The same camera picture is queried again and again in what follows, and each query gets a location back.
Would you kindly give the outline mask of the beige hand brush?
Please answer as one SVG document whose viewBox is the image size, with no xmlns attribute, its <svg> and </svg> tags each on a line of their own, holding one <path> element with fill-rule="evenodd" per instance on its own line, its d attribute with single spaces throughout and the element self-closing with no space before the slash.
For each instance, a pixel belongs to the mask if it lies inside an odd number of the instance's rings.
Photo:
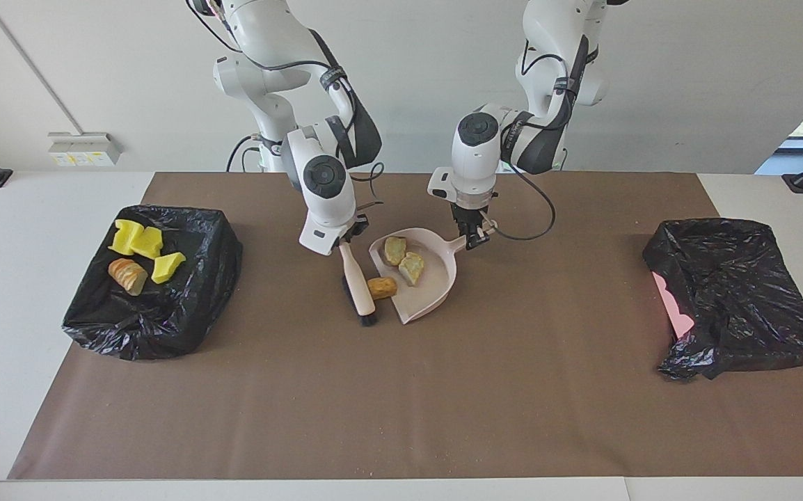
<svg viewBox="0 0 803 501">
<path fill-rule="evenodd" d="M 349 299 L 353 302 L 361 326 L 375 326 L 377 323 L 375 302 L 349 242 L 340 240 L 338 250 L 343 260 L 344 287 L 348 291 Z"/>
</svg>

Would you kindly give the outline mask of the beige plastic dustpan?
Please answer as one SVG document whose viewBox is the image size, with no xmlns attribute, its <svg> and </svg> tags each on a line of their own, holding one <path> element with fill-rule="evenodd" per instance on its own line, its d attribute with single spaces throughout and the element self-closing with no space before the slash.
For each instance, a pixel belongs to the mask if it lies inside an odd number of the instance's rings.
<svg viewBox="0 0 803 501">
<path fill-rule="evenodd" d="M 390 265 L 383 254 L 383 244 L 390 237 L 404 238 L 406 248 L 423 257 L 426 267 L 416 285 L 409 285 L 398 267 Z M 369 256 L 377 273 L 395 279 L 398 292 L 392 296 L 393 307 L 402 324 L 426 316 L 439 308 L 448 297 L 456 276 L 456 254 L 466 248 L 466 237 L 447 241 L 426 228 L 407 228 L 379 237 L 369 247 Z"/>
</svg>

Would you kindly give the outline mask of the yellow sponge piece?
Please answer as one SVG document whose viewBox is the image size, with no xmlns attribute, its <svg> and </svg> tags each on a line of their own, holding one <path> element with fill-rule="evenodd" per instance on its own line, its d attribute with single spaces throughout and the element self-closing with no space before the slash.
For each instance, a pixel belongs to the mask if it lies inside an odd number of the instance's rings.
<svg viewBox="0 0 803 501">
<path fill-rule="evenodd" d="M 146 226 L 140 234 L 132 238 L 130 248 L 134 254 L 156 260 L 161 256 L 163 244 L 162 231 L 154 226 Z"/>
<path fill-rule="evenodd" d="M 134 246 L 136 238 L 143 234 L 144 226 L 126 219 L 116 219 L 114 225 L 116 233 L 112 244 L 108 247 L 109 250 L 124 256 L 134 255 L 134 247 L 132 246 Z"/>
<path fill-rule="evenodd" d="M 178 267 L 181 266 L 182 263 L 185 263 L 186 260 L 185 254 L 183 253 L 171 253 L 155 257 L 153 260 L 154 267 L 150 276 L 151 281 L 154 283 L 166 283 L 170 281 Z"/>
</svg>

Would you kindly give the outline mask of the black plastic trash bag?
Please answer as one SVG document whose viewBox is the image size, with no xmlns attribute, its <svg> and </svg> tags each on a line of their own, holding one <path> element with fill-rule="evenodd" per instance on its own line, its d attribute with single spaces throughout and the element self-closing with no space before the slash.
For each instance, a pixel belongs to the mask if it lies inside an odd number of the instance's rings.
<svg viewBox="0 0 803 501">
<path fill-rule="evenodd" d="M 220 210 L 141 204 L 118 220 L 161 233 L 165 254 L 183 254 L 163 283 L 148 278 L 137 296 L 109 273 L 122 259 L 116 224 L 106 231 L 65 312 L 62 329 L 80 347 L 122 360 L 187 355 L 203 342 L 226 308 L 241 275 L 243 246 Z"/>
<path fill-rule="evenodd" d="M 803 296 L 769 225 L 665 220 L 642 257 L 692 321 L 660 361 L 661 374 L 685 381 L 803 367 Z"/>
</svg>

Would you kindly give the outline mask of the pink plastic bin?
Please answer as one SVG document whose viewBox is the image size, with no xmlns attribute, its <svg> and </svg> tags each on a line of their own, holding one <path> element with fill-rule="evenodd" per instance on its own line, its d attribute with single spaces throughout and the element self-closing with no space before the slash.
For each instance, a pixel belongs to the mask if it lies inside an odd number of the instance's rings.
<svg viewBox="0 0 803 501">
<path fill-rule="evenodd" d="M 684 340 L 687 338 L 691 330 L 694 329 L 694 317 L 691 317 L 689 314 L 681 310 L 681 305 L 678 304 L 677 299 L 675 299 L 674 295 L 671 293 L 671 291 L 669 291 L 667 282 L 662 276 L 659 275 L 659 273 L 652 272 L 652 276 L 655 280 L 662 303 L 665 305 L 665 311 L 668 315 L 669 321 L 671 322 L 674 339 Z"/>
</svg>

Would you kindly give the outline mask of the brown paper table mat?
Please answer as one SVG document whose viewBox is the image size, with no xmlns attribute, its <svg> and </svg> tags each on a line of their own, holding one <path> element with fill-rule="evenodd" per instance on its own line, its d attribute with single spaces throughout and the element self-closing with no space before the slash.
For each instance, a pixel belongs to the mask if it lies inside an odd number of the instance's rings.
<svg viewBox="0 0 803 501">
<path fill-rule="evenodd" d="M 803 368 L 674 383 L 642 250 L 710 218 L 696 175 L 551 173 L 548 237 L 459 254 L 436 311 L 365 328 L 299 245 L 279 174 L 162 173 L 144 202 L 225 213 L 235 292 L 194 354 L 73 346 L 11 479 L 803 476 Z"/>
</svg>

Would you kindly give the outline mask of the white wall socket box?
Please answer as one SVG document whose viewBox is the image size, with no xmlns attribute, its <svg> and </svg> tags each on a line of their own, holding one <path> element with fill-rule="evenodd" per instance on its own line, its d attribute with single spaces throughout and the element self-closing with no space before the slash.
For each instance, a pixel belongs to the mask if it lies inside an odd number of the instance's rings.
<svg viewBox="0 0 803 501">
<path fill-rule="evenodd" d="M 51 132 L 48 153 L 58 167 L 116 167 L 122 150 L 108 133 Z"/>
</svg>

